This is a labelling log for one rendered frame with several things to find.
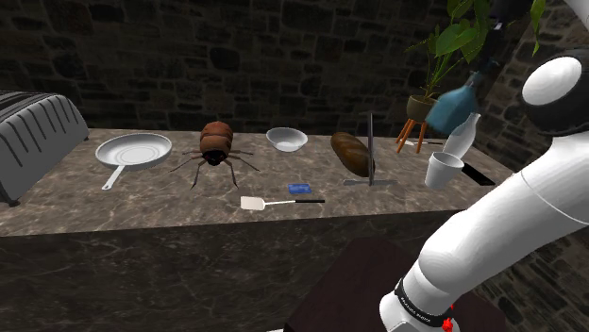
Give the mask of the blue bottle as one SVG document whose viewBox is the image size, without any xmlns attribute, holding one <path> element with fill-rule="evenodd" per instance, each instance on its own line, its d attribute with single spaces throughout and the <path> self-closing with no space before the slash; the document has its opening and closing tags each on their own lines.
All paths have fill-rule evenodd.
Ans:
<svg viewBox="0 0 589 332">
<path fill-rule="evenodd" d="M 449 135 L 478 108 L 476 90 L 483 74 L 473 72 L 463 86 L 442 94 L 432 107 L 425 122 L 434 131 Z"/>
</svg>

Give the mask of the white bottle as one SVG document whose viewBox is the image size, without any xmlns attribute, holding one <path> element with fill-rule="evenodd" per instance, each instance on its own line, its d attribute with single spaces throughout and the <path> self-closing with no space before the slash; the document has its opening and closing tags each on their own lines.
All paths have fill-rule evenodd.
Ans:
<svg viewBox="0 0 589 332">
<path fill-rule="evenodd" d="M 468 118 L 452 131 L 446 141 L 443 152 L 462 159 L 474 142 L 479 119 L 479 113 L 471 112 Z"/>
</svg>

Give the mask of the potted plant on wooden legs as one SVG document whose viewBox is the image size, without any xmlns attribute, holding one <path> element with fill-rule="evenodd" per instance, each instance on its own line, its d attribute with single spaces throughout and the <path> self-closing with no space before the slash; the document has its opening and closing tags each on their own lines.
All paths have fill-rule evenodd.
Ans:
<svg viewBox="0 0 589 332">
<path fill-rule="evenodd" d="M 483 74 L 481 84 L 486 75 L 498 66 L 497 64 L 489 70 L 480 68 L 480 51 L 490 29 L 491 20 L 488 15 L 491 5 L 492 0 L 446 0 L 446 12 L 449 17 L 447 27 L 442 29 L 436 26 L 428 37 L 408 48 L 413 50 L 415 47 L 423 46 L 428 68 L 422 87 L 423 93 L 412 95 L 408 99 L 408 121 L 396 139 L 399 147 L 404 146 L 416 125 L 420 126 L 418 140 L 424 139 L 426 130 L 430 128 L 425 120 L 437 99 L 445 93 L 439 94 L 435 89 L 455 67 L 463 62 L 474 63 L 476 70 L 473 72 Z M 534 0 L 530 12 L 526 13 L 531 17 L 535 35 L 539 34 L 539 20 L 545 11 L 545 6 L 546 0 Z"/>
</svg>

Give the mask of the black flat bar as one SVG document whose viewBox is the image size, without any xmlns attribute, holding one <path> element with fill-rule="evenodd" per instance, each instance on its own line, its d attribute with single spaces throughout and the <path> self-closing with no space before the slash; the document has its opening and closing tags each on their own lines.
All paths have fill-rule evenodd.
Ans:
<svg viewBox="0 0 589 332">
<path fill-rule="evenodd" d="M 468 163 L 464 164 L 462 173 L 467 175 L 472 180 L 474 180 L 480 186 L 494 186 L 496 184 L 492 179 L 490 179 L 485 174 L 481 173 Z"/>
</svg>

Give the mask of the white cup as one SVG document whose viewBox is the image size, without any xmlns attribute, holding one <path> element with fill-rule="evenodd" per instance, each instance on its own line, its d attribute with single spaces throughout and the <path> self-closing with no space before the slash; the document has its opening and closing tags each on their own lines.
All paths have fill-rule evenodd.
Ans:
<svg viewBox="0 0 589 332">
<path fill-rule="evenodd" d="M 434 152 L 429 158 L 425 185 L 431 189 L 441 189 L 463 169 L 461 159 L 445 152 Z"/>
</svg>

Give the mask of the grey thin upright stand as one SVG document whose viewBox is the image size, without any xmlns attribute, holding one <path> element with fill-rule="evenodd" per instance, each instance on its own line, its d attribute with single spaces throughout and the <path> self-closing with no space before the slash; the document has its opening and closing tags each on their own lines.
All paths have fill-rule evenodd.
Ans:
<svg viewBox="0 0 589 332">
<path fill-rule="evenodd" d="M 373 167 L 374 159 L 374 122 L 373 112 L 371 110 L 366 112 L 367 114 L 367 149 L 369 152 L 368 169 L 369 176 L 367 179 L 345 179 L 343 181 L 344 186 L 353 186 L 358 184 L 367 184 L 368 186 L 388 186 L 397 183 L 393 179 L 375 179 L 375 170 Z"/>
</svg>

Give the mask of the brown bread loaf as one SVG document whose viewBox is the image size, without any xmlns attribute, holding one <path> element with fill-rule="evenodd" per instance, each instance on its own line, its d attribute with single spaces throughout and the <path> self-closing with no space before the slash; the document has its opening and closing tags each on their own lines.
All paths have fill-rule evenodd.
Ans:
<svg viewBox="0 0 589 332">
<path fill-rule="evenodd" d="M 330 144 L 351 173 L 360 177 L 369 176 L 369 150 L 359 139 L 347 132 L 336 132 L 331 136 Z"/>
</svg>

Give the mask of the white bowl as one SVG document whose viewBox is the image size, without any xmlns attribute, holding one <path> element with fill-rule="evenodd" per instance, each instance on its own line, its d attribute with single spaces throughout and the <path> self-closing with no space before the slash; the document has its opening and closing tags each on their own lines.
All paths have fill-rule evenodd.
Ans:
<svg viewBox="0 0 589 332">
<path fill-rule="evenodd" d="M 266 138 L 279 151 L 292 153 L 301 149 L 308 136 L 302 131 L 291 127 L 274 127 L 266 132 Z"/>
</svg>

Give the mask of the brown insect toy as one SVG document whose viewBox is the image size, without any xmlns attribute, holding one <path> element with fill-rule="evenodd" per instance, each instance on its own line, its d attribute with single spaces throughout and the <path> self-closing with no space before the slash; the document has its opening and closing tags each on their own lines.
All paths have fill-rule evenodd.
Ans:
<svg viewBox="0 0 589 332">
<path fill-rule="evenodd" d="M 206 124 L 200 132 L 199 147 L 197 149 L 183 152 L 183 155 L 190 155 L 190 158 L 176 166 L 171 172 L 174 172 L 188 162 L 199 158 L 200 161 L 197 164 L 194 182 L 192 184 L 193 189 L 197 184 L 200 168 L 205 163 L 210 166 L 218 166 L 225 163 L 230 168 L 233 184 L 238 188 L 233 163 L 229 161 L 230 158 L 242 161 L 257 172 L 259 172 L 260 169 L 239 157 L 239 154 L 252 156 L 252 153 L 232 149 L 233 138 L 234 132 L 228 124 L 221 121 Z"/>
</svg>

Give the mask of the white frying pan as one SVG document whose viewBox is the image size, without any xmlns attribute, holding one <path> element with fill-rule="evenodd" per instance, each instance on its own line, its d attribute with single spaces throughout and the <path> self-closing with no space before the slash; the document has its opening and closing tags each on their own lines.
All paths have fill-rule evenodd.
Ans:
<svg viewBox="0 0 589 332">
<path fill-rule="evenodd" d="M 113 169 L 103 191 L 109 191 L 123 171 L 140 171 L 159 165 L 172 152 L 172 142 L 160 134 L 132 133 L 103 142 L 95 150 L 95 157 Z"/>
</svg>

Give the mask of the grey ribbed toaster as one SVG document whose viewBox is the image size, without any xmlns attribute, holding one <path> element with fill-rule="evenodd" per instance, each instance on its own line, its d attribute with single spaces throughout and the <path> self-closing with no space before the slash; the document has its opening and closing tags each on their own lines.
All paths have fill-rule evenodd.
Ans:
<svg viewBox="0 0 589 332">
<path fill-rule="evenodd" d="M 0 201 L 17 206 L 89 135 L 81 113 L 63 95 L 0 91 Z"/>
</svg>

